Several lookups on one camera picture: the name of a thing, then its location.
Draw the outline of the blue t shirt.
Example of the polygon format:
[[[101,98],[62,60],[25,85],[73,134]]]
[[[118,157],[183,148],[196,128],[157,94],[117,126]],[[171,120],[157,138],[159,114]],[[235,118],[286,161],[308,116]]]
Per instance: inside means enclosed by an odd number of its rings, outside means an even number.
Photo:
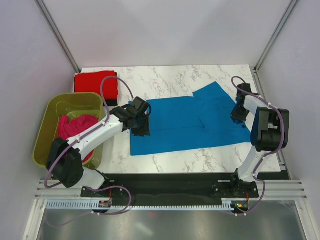
[[[251,131],[231,118],[235,102],[217,83],[192,96],[150,99],[149,136],[130,135],[131,156],[250,142]]]

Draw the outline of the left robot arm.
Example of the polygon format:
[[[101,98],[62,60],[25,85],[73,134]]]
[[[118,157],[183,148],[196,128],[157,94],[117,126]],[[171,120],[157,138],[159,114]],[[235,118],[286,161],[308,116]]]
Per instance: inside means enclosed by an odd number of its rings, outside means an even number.
[[[110,185],[97,170],[85,167],[82,161],[107,140],[127,130],[135,136],[150,135],[151,105],[136,97],[132,103],[106,109],[106,116],[87,130],[66,140],[57,138],[49,152],[46,169],[65,188],[91,188],[99,197],[106,196]]]

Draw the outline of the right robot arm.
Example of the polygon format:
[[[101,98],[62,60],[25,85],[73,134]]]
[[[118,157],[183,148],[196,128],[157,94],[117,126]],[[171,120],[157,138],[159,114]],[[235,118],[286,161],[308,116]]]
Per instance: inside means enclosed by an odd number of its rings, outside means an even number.
[[[247,191],[247,186],[257,180],[269,156],[284,149],[289,141],[289,110],[275,108],[270,103],[263,102],[259,95],[239,93],[231,119],[242,124],[250,113],[254,115],[250,133],[251,149],[243,164],[235,170],[234,181],[229,184],[229,191],[235,197],[240,197]]]

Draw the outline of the folded black t shirt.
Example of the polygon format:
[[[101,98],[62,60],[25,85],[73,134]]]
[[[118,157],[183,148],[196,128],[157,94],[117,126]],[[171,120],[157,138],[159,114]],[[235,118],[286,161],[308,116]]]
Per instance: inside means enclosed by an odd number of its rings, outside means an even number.
[[[103,105],[106,107],[116,107],[119,105],[118,103],[118,97],[114,98],[104,98],[102,97]]]

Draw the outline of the folded red t shirt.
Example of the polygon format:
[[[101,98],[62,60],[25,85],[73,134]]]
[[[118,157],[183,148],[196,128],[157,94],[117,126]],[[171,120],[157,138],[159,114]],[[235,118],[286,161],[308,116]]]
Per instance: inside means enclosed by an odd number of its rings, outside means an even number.
[[[101,83],[106,77],[116,77],[117,73],[113,70],[104,70],[98,72],[79,73],[74,76],[74,92],[86,93],[92,92],[101,95]],[[103,85],[103,96],[105,99],[118,97],[118,80],[109,78]]]

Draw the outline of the pink t shirt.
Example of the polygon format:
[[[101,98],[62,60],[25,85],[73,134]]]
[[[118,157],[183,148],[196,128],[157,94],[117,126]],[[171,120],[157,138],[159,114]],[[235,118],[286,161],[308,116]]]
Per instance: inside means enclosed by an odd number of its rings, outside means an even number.
[[[88,114],[83,114],[72,120],[69,120],[67,115],[62,115],[58,122],[57,137],[67,140],[94,126],[98,121],[97,117]]]

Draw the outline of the olive green plastic bin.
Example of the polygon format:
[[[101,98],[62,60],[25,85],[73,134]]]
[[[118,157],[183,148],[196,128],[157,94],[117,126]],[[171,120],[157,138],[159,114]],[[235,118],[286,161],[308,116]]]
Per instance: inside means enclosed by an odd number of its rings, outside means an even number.
[[[92,115],[100,121],[106,113],[102,98],[93,92],[65,93],[54,97],[47,105],[33,150],[33,160],[41,168],[46,167],[51,145],[58,138],[59,119],[63,115],[69,120]]]

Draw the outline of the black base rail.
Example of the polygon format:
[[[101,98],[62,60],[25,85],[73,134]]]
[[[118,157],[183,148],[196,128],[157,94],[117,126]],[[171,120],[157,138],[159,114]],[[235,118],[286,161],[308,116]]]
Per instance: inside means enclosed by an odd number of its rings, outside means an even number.
[[[101,174],[106,177],[103,185],[98,189],[81,186],[81,197],[111,197],[122,206],[213,205],[221,203],[223,198],[259,197],[255,182],[251,185],[237,183],[234,173]]]

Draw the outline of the right aluminium frame post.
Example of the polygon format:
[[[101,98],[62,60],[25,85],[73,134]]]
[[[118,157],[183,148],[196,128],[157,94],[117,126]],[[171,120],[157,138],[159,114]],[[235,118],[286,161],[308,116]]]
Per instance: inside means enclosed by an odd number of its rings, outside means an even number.
[[[257,74],[262,67],[265,59],[267,58],[269,52],[275,45],[277,39],[279,38],[280,34],[284,30],[286,24],[288,23],[291,15],[293,14],[295,8],[297,7],[300,0],[290,0],[288,6],[286,7],[282,17],[280,18],[276,28],[274,29],[270,39],[268,40],[263,52],[261,53],[257,63],[253,67],[253,72]]]

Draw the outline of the aluminium frame post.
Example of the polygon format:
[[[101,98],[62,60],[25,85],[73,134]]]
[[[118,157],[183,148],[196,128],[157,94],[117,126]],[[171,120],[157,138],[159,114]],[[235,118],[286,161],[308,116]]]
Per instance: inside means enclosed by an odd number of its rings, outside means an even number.
[[[77,64],[72,52],[70,51],[61,31],[59,30],[52,14],[50,13],[49,8],[47,7],[44,0],[35,0],[34,1],[39,8],[41,14],[43,15],[47,25],[49,26],[51,32],[53,33],[56,41],[58,42],[59,46],[61,47],[65,57],[67,58],[68,62],[72,66],[75,73],[80,73],[81,69]]]
[[[253,72],[257,74],[262,67],[265,59],[267,58],[269,52],[275,45],[277,39],[279,38],[280,34],[284,30],[286,24],[288,23],[291,15],[293,14],[295,8],[297,7],[300,0],[290,0],[288,6],[286,7],[282,17],[280,18],[276,28],[274,29],[270,39],[268,40],[263,52],[261,53],[257,63],[253,67]]]

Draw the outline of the left aluminium frame post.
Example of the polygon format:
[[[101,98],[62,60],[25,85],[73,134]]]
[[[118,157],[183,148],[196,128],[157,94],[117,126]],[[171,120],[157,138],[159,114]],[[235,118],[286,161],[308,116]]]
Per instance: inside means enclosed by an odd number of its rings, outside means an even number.
[[[34,1],[39,8],[41,14],[43,15],[47,25],[49,26],[51,32],[53,33],[56,41],[58,42],[59,46],[61,47],[65,57],[67,58],[68,62],[72,66],[75,73],[80,73],[81,69],[77,64],[72,52],[70,51],[61,31],[59,30],[52,14],[50,13],[49,8],[47,7],[44,0],[35,0]]]

